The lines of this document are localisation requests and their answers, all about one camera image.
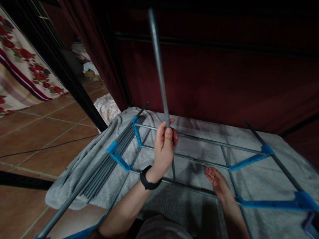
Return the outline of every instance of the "gray metal rod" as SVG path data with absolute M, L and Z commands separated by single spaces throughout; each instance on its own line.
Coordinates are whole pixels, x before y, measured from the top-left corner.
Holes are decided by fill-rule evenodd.
M 100 172 L 96 175 L 94 181 L 91 183 L 90 189 L 88 190 L 86 196 L 90 197 L 92 191 L 98 184 L 99 180 L 101 180 L 101 177 L 104 175 L 105 171 L 110 168 L 111 163 L 113 163 L 113 160 L 111 158 L 108 158 L 106 165 L 100 170 Z
M 126 135 L 126 137 L 121 141 L 121 144 L 118 148 L 118 152 L 120 155 L 123 154 L 123 149 L 125 147 L 125 145 L 129 142 L 129 140 L 133 138 L 134 136 L 134 132 L 133 132 L 133 129 L 132 130 L 128 130 L 128 134 Z M 109 163 L 107 166 L 105 166 L 101 172 L 96 176 L 96 178 L 93 180 L 93 182 L 91 183 L 91 186 L 90 186 L 90 190 L 89 192 L 86 194 L 87 197 L 89 198 L 91 196 L 91 193 L 93 193 L 93 191 L 99 187 L 100 183 L 103 181 L 103 178 L 106 177 L 105 173 L 107 171 L 108 168 L 111 168 L 112 167 L 112 163 L 114 162 L 114 160 L 109 157 Z
M 104 163 L 101 164 L 101 166 L 95 171 L 95 173 L 93 174 L 93 176 L 90 178 L 90 180 L 87 182 L 87 184 L 85 185 L 85 187 L 81 190 L 81 192 L 79 193 L 79 195 L 81 196 L 82 194 L 86 194 L 86 192 L 88 191 L 92 181 L 95 179 L 96 175 L 100 172 L 100 170 L 104 167 L 104 165 L 107 162 L 107 158 L 105 158 Z
M 148 126 L 148 125 L 137 124 L 137 123 L 135 125 L 139 126 L 139 127 L 144 127 L 144 128 L 157 130 L 157 128 L 152 127 L 152 126 Z M 253 150 L 253 149 L 247 149 L 247 148 L 243 148 L 243 147 L 239 147 L 239 146 L 235 146 L 235 145 L 231 145 L 231 144 L 221 143 L 221 142 L 213 141 L 213 140 L 210 140 L 210 139 L 199 138 L 199 137 L 191 136 L 191 135 L 188 135 L 188 134 L 182 134 L 182 133 L 177 133 L 177 135 L 181 136 L 181 137 L 185 137 L 185 138 L 190 138 L 190 139 L 204 141 L 204 142 L 208 142 L 208 143 L 212 143 L 212 144 L 216 144 L 216 145 L 225 146 L 225 147 L 228 147 L 228 148 L 234 148 L 234 149 L 239 149 L 239 150 L 242 150 L 242 151 L 247 151 L 247 152 L 251 152 L 251 153 L 255 153 L 255 154 L 265 155 L 264 152 L 256 151 L 256 150 Z
M 140 117 L 138 119 L 138 122 L 141 123 L 145 120 L 145 117 Z M 118 144 L 119 144 L 119 148 L 118 148 L 118 152 L 120 155 L 122 155 L 122 148 L 124 148 L 125 144 L 126 144 L 126 141 L 128 140 L 128 138 L 132 138 L 134 135 L 134 131 L 132 128 L 125 128 L 124 130 L 126 130 L 126 133 L 123 135 L 123 137 L 119 140 Z M 94 178 L 92 177 L 90 179 L 90 181 L 87 183 L 87 188 L 86 190 L 84 191 L 84 194 L 85 195 L 88 195 L 94 188 L 94 186 L 96 185 L 96 182 L 100 182 L 102 179 L 100 177 L 97 176 L 98 173 L 100 173 L 102 171 L 102 167 L 99 168 L 99 170 L 97 170 L 98 172 L 94 175 Z
M 138 122 L 144 122 L 145 120 L 145 117 L 141 117 L 138 119 Z M 134 138 L 135 134 L 134 134 L 134 131 L 132 129 L 132 131 L 130 131 L 130 134 L 128 135 L 128 137 L 125 139 L 125 141 L 121 144 L 121 146 L 119 147 L 118 149 L 118 152 L 120 155 L 123 155 L 123 153 L 126 151 L 127 147 L 129 146 L 129 144 L 132 142 L 132 139 Z M 111 170 L 106 173 L 102 178 L 99 179 L 98 181 L 98 187 L 96 187 L 94 190 L 93 190 L 93 195 L 91 195 L 87 201 L 87 203 L 90 202 L 90 200 L 95 197 L 96 195 L 98 195 L 98 193 L 100 192 L 100 190 L 102 189 L 103 185 L 105 184 L 106 180 L 109 178 L 110 174 L 113 172 L 115 166 L 117 164 L 114 164 L 113 166 L 111 165 Z
M 226 153 L 225 153 L 224 147 L 223 147 L 223 146 L 220 146 L 220 147 L 221 147 L 221 149 L 222 149 L 225 162 L 226 162 L 227 165 L 229 165 L 229 161 L 228 161 L 227 155 L 226 155 Z M 234 190 L 235 190 L 235 196 L 237 197 L 237 196 L 238 196 L 238 191 L 237 191 L 237 187 L 236 187 L 235 180 L 234 180 L 234 177 L 233 177 L 233 173 L 230 172 L 230 171 L 228 171 L 228 173 L 229 173 L 230 180 L 231 180 L 231 182 L 232 182 L 233 188 L 234 188 Z M 241 213 L 242 213 L 244 222 L 245 222 L 245 224 L 246 224 L 248 234 L 249 234 L 250 238 L 252 239 L 253 237 L 252 237 L 252 233 L 251 233 L 250 228 L 249 228 L 249 224 L 248 224 L 248 222 L 247 222 L 247 218 L 246 218 L 246 215 L 245 215 L 245 211 L 244 211 L 244 209 L 243 209 L 241 206 L 239 206 L 239 209 L 240 209 L 240 211 L 241 211 Z
M 144 138 L 144 140 L 143 140 L 142 143 L 145 143 L 145 141 L 146 141 L 146 139 L 147 139 L 147 137 L 148 137 L 150 131 L 151 131 L 150 129 L 147 131 L 147 133 L 146 133 L 146 135 L 145 135 L 145 138 Z M 135 163 L 137 157 L 138 157 L 139 154 L 140 154 L 141 149 L 142 149 L 142 148 L 139 148 L 139 150 L 138 150 L 137 153 L 135 154 L 135 157 L 134 157 L 134 159 L 133 159 L 133 161 L 132 161 L 132 165 L 133 165 L 133 166 L 134 166 L 134 163 Z M 129 176 L 129 174 L 130 174 L 130 172 L 127 172 L 126 175 L 125 175 L 125 177 L 124 177 L 124 179 L 122 180 L 122 182 L 121 182 L 121 184 L 120 184 L 120 186 L 119 186 L 119 188 L 118 188 L 118 190 L 117 190 L 115 196 L 113 197 L 113 199 L 112 199 L 112 201 L 111 201 L 111 203 L 110 203 L 110 206 L 109 206 L 109 208 L 108 208 L 108 210 L 107 210 L 107 212 L 106 212 L 106 214 L 105 214 L 106 216 L 110 213 L 111 209 L 113 208 L 113 206 L 114 206 L 114 204 L 115 204 L 115 202 L 116 202 L 116 200 L 117 200 L 117 197 L 119 196 L 119 194 L 120 194 L 120 192 L 121 192 L 121 190 L 122 190 L 122 188 L 123 188 L 123 186 L 124 186 L 125 181 L 127 180 L 127 177 Z
M 130 172 L 135 173 L 135 174 L 140 174 L 141 173 L 140 170 L 136 170 L 136 169 L 131 169 Z M 203 194 L 203 195 L 209 196 L 211 198 L 216 198 L 216 199 L 218 198 L 214 191 L 211 191 L 211 190 L 208 190 L 208 189 L 197 188 L 197 187 L 194 187 L 194 186 L 185 185 L 185 184 L 182 184 L 182 183 L 179 183 L 179 182 L 167 179 L 167 178 L 163 178 L 162 182 L 177 186 L 177 187 L 182 188 L 182 189 L 187 189 L 187 190 L 192 191 L 192 192 Z
M 154 150 L 154 147 L 151 147 L 151 146 L 143 145 L 142 147 Z M 181 154 L 177 154 L 177 153 L 174 153 L 174 156 L 177 156 L 177 157 L 180 157 L 180 158 L 184 158 L 184 159 L 188 159 L 188 160 L 191 160 L 191 161 L 194 161 L 194 162 L 198 162 L 198 163 L 202 163 L 202 164 L 209 164 L 209 165 L 220 167 L 220 168 L 224 168 L 224 169 L 227 169 L 227 170 L 229 169 L 227 166 L 222 165 L 222 164 L 217 164 L 217 163 L 212 163 L 212 162 L 208 162 L 208 161 L 204 161 L 204 160 L 200 160 L 200 159 L 195 159 L 195 158 L 192 158 L 192 157 L 189 157 L 189 156 L 185 156 L 185 155 L 181 155 Z
M 155 12 L 154 12 L 154 9 L 152 9 L 152 8 L 149 9 L 149 21 L 150 21 L 150 29 L 151 29 L 151 35 L 152 35 L 152 42 L 153 42 L 153 49 L 154 49 L 157 73 L 159 75 L 160 92 L 162 94 L 166 128 L 170 128 L 169 112 L 168 112 L 166 89 L 165 89 L 165 80 L 164 80 L 162 58 L 161 58 L 160 46 L 159 46 L 160 45 L 159 44 L 160 43 L 159 34 L 158 34 L 158 29 L 157 29 Z M 173 161 L 172 161 L 172 170 L 173 170 L 173 179 L 175 180 L 176 176 L 175 176 L 174 157 L 173 157 Z
M 60 209 L 57 211 L 57 213 L 53 216 L 53 218 L 50 220 L 50 222 L 45 226 L 45 228 L 42 230 L 42 232 L 39 234 L 38 238 L 46 238 L 46 236 L 49 234 L 49 232 L 52 230 L 54 225 L 58 222 L 58 220 L 61 218 L 63 213 L 68 209 L 68 207 L 71 205 L 71 203 L 74 201 L 76 196 L 79 194 L 79 192 L 82 190 L 82 188 L 86 185 L 86 183 L 89 181 L 89 179 L 92 177 L 94 172 L 98 169 L 98 167 L 103 163 L 104 158 L 108 155 L 106 152 L 101 159 L 93 166 L 91 171 L 84 177 L 84 179 L 79 183 L 79 185 L 74 189 L 73 193 L 70 195 L 70 197 L 63 203 L 63 205 L 60 207 Z
M 251 130 L 251 132 L 256 136 L 256 138 L 259 140 L 259 142 L 262 145 L 266 145 L 265 141 L 259 136 L 259 134 L 253 129 L 253 127 L 248 123 L 248 121 L 245 121 L 248 128 Z M 283 171 L 283 173 L 286 175 L 286 177 L 289 179 L 289 181 L 292 183 L 292 185 L 296 188 L 299 192 L 304 192 L 303 188 L 299 185 L 299 183 L 295 180 L 295 178 L 292 176 L 292 174 L 288 171 L 288 169 L 283 165 L 283 163 L 279 160 L 279 158 L 275 154 L 270 155 L 276 164 L 280 167 L 280 169 Z
M 148 106 L 149 102 L 147 102 L 144 107 L 136 114 L 136 116 L 138 117 L 143 110 L 145 110 L 145 108 Z M 115 142 L 119 142 L 119 140 L 122 138 L 122 136 L 125 134 L 126 130 L 130 128 L 130 126 L 133 124 L 132 121 L 129 122 L 129 124 L 125 127 L 125 129 L 122 131 L 122 133 L 120 133 L 120 135 L 116 138 Z

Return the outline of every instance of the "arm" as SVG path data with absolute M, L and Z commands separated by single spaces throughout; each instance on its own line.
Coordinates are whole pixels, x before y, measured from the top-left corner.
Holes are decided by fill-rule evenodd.
M 173 160 L 173 143 L 176 147 L 177 142 L 177 131 L 172 128 L 165 129 L 165 122 L 160 124 L 154 142 L 154 165 L 146 173 L 148 182 L 156 183 L 167 173 Z M 101 223 L 100 234 L 106 238 L 125 236 L 150 193 L 151 191 L 146 190 L 141 181 L 138 181 Z
M 216 168 L 206 168 L 206 177 L 222 202 L 229 238 L 249 239 L 247 227 L 226 178 Z

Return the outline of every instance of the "person's left hand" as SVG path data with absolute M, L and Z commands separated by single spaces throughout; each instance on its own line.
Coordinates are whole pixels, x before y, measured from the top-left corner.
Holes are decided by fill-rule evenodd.
M 177 143 L 178 136 L 176 129 L 166 128 L 165 122 L 161 123 L 157 128 L 154 142 L 154 165 L 146 173 L 148 182 L 156 183 L 167 173 L 173 161 L 173 146 L 176 148 Z

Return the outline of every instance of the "black cable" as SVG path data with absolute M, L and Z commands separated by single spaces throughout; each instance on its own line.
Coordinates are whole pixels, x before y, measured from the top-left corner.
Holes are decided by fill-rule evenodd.
M 61 146 L 61 145 L 67 144 L 67 143 L 71 143 L 71 142 L 75 142 L 75 141 L 79 141 L 79 140 L 91 138 L 91 137 L 94 137 L 94 136 L 97 136 L 97 135 L 99 135 L 99 134 L 95 134 L 95 135 L 92 135 L 92 136 L 88 136 L 88 137 L 85 137 L 85 138 L 82 138 L 82 139 L 76 139 L 76 140 L 72 140 L 72 141 L 67 141 L 67 142 L 65 142 L 65 143 L 58 144 L 58 145 L 51 146 L 51 147 L 47 147 L 47 148 L 43 148 L 43 149 L 36 149 L 36 150 L 25 151 L 25 152 L 21 152 L 21 153 L 3 155 L 3 156 L 0 156 L 0 159 L 1 159 L 1 158 L 4 158 L 4 157 L 9 157 L 9 156 L 17 155 L 17 154 L 31 153 L 31 152 L 37 152 L 37 151 L 41 151 L 41 150 L 45 150 L 45 149 L 49 149 L 49 148 L 54 148 L 54 147 Z

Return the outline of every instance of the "bundle of metal rods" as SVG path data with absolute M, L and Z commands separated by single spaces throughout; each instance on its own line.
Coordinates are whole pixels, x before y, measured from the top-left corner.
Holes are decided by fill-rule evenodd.
M 138 123 L 142 124 L 145 120 L 145 116 L 140 116 L 138 119 Z M 118 139 L 118 153 L 122 156 L 134 138 L 134 130 L 132 127 L 126 128 L 125 133 L 123 133 Z M 88 204 L 93 197 L 98 195 L 103 185 L 113 172 L 113 169 L 117 165 L 117 162 L 111 158 L 111 156 L 107 156 L 104 162 L 100 165 L 100 167 L 95 171 L 93 176 L 87 182 L 85 187 L 81 190 L 79 195 L 85 195 L 88 200 L 86 203 Z

